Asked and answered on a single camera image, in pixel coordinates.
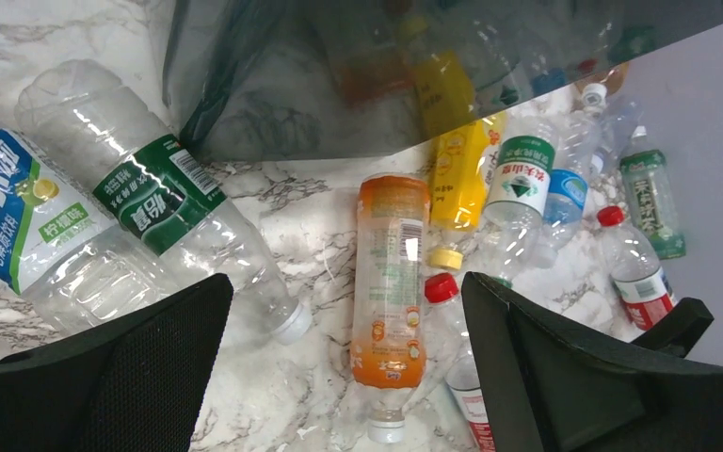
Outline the clear bottle dark green label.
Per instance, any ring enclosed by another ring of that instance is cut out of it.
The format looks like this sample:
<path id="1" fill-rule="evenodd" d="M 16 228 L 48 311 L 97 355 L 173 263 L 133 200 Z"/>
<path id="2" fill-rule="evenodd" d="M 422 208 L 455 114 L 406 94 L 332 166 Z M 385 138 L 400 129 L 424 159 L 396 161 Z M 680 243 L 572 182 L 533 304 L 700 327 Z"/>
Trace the clear bottle dark green label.
<path id="1" fill-rule="evenodd" d="M 183 283 L 216 273 L 247 329 L 290 345 L 312 325 L 260 231 L 163 121 L 91 59 L 40 73 L 14 108 L 27 132 Z"/>

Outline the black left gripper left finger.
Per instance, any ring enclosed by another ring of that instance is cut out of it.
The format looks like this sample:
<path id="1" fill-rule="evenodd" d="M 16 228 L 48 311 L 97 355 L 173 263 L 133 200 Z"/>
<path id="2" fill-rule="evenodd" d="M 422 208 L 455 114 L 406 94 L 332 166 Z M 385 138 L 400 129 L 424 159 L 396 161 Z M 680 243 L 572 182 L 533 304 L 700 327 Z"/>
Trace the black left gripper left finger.
<path id="1" fill-rule="evenodd" d="M 0 360 L 0 451 L 186 451 L 233 286 L 216 274 Z"/>

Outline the yellow juice bottle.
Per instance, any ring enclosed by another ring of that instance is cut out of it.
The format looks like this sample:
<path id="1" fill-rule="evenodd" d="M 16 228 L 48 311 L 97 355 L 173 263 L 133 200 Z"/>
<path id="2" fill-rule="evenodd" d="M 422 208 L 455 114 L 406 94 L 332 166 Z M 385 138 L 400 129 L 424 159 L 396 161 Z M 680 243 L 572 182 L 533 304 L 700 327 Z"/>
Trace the yellow juice bottle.
<path id="1" fill-rule="evenodd" d="M 477 230 L 488 197 L 492 153 L 506 129 L 505 112 L 487 116 L 444 133 L 434 140 L 434 165 L 429 178 L 430 225 L 440 240 L 428 264 L 459 270 L 464 260 L 460 242 Z"/>

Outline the red cap bottle red label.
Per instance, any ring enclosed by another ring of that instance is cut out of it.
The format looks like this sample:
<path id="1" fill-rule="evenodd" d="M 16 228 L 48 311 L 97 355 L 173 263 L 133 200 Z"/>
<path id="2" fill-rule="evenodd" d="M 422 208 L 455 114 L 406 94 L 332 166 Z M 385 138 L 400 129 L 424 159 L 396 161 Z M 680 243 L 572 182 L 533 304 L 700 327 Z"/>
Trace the red cap bottle red label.
<path id="1" fill-rule="evenodd" d="M 446 386 L 467 421 L 480 451 L 493 451 L 495 441 L 478 377 L 462 296 L 448 272 L 427 278 L 425 295 L 434 326 L 428 337 L 442 347 L 440 359 Z"/>

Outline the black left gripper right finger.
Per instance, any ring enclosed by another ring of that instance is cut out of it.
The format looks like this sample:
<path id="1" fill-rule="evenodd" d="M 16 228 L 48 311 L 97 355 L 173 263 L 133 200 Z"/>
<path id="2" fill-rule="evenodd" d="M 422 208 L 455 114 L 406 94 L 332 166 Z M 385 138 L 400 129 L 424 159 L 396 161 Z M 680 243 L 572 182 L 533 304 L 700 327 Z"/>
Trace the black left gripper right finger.
<path id="1" fill-rule="evenodd" d="M 624 342 L 481 273 L 461 295 L 497 450 L 723 451 L 723 366 L 687 359 L 701 300 Z"/>

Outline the clear bottle orange label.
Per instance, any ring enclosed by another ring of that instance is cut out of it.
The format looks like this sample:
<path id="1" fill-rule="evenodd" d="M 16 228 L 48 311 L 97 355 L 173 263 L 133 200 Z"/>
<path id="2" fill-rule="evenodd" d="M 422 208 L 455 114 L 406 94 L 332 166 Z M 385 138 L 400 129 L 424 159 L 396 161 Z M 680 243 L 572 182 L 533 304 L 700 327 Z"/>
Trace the clear bottle orange label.
<path id="1" fill-rule="evenodd" d="M 357 261 L 349 360 L 379 444 L 405 436 L 403 409 L 426 370 L 422 276 L 429 193 L 396 173 L 365 179 L 357 203 Z"/>

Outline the clear bottle blue white label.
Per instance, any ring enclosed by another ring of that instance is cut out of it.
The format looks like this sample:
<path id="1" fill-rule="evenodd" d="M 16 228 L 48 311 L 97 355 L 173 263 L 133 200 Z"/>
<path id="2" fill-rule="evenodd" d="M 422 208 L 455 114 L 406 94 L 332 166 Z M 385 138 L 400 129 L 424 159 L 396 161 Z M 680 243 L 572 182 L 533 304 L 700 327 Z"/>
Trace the clear bottle blue white label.
<path id="1" fill-rule="evenodd" d="M 0 283 L 74 334 L 164 299 L 178 282 L 0 122 Z"/>

